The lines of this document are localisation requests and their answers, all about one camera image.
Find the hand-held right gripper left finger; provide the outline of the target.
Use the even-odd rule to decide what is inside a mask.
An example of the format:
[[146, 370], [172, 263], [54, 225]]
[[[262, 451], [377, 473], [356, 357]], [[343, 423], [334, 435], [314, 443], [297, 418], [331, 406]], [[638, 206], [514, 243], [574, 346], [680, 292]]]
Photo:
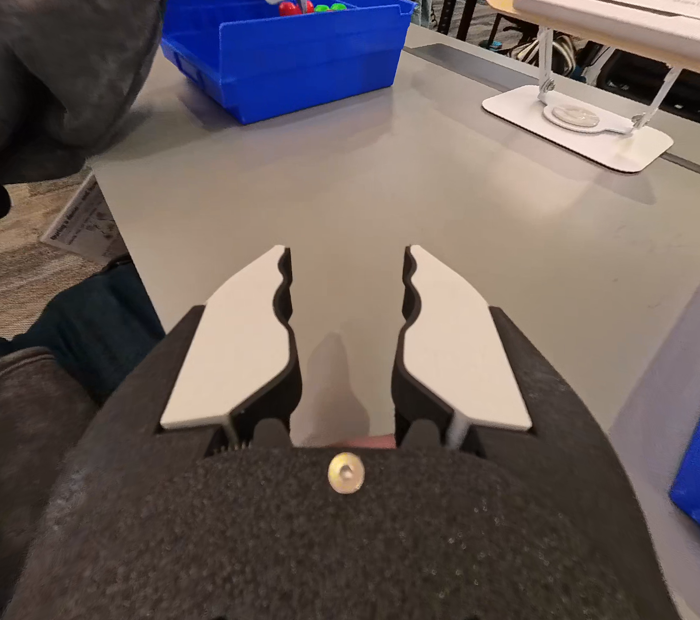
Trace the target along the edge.
[[276, 245], [207, 300], [160, 417], [163, 430], [221, 428], [253, 440], [258, 423], [286, 432], [302, 397], [293, 315], [291, 249]]

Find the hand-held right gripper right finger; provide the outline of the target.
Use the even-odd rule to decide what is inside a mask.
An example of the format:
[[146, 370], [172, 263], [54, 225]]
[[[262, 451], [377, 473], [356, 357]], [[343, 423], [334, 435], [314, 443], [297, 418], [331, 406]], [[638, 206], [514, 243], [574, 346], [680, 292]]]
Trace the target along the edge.
[[462, 276], [419, 245], [405, 248], [404, 323], [390, 379], [395, 439], [418, 421], [462, 449], [474, 427], [518, 434], [533, 427], [491, 307]]

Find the blue divided plastic bin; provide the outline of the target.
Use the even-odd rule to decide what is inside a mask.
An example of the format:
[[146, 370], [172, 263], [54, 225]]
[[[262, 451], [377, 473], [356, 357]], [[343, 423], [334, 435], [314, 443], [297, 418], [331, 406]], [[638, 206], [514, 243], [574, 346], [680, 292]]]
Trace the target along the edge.
[[265, 0], [167, 0], [162, 52], [242, 125], [390, 87], [416, 4], [310, 1], [347, 10], [281, 17]]

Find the grey desk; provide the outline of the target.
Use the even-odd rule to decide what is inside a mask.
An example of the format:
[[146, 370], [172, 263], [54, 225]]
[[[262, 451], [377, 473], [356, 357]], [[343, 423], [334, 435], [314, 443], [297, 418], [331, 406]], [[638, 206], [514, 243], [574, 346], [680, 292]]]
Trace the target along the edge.
[[393, 86], [239, 126], [161, 54], [92, 170], [163, 328], [291, 249], [297, 445], [387, 434], [418, 244], [501, 308], [608, 431], [685, 619], [699, 532], [668, 490], [699, 419], [699, 124], [622, 175], [491, 116], [535, 70], [411, 26]]

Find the person's blue jeans leg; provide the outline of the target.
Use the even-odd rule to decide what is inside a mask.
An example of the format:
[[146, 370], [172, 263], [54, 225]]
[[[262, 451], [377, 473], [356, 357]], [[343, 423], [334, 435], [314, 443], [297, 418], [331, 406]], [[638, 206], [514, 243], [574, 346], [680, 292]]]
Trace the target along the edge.
[[123, 255], [59, 292], [27, 331], [1, 338], [1, 357], [46, 350], [103, 405], [164, 336], [132, 258]]

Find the printed paper sheet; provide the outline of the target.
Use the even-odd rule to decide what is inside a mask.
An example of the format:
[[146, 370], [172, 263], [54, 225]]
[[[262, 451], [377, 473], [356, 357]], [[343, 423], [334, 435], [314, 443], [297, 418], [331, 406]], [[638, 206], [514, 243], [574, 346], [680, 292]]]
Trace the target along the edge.
[[102, 265], [127, 254], [118, 225], [93, 173], [65, 204], [40, 242]]

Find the white folding book stand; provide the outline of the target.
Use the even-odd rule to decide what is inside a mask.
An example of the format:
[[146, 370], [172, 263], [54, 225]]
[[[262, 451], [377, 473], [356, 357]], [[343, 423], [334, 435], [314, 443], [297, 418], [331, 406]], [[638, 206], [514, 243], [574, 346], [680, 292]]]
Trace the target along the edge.
[[[699, 64], [699, 17], [613, 0], [513, 0], [513, 6], [539, 24], [538, 84], [484, 100], [487, 113], [620, 173], [639, 173], [670, 149], [670, 135], [649, 123], [682, 70]], [[667, 64], [651, 104], [625, 117], [558, 91], [552, 70], [558, 28]]]

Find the striped bag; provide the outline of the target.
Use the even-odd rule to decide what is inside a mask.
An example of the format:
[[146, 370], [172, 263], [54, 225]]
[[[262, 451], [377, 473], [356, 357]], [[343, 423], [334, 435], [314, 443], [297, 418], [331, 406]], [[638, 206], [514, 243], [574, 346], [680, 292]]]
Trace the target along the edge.
[[[527, 43], [513, 47], [509, 56], [522, 64], [539, 66], [540, 40], [538, 37]], [[552, 70], [554, 73], [570, 76], [576, 68], [577, 50], [569, 35], [554, 32], [552, 40]]]

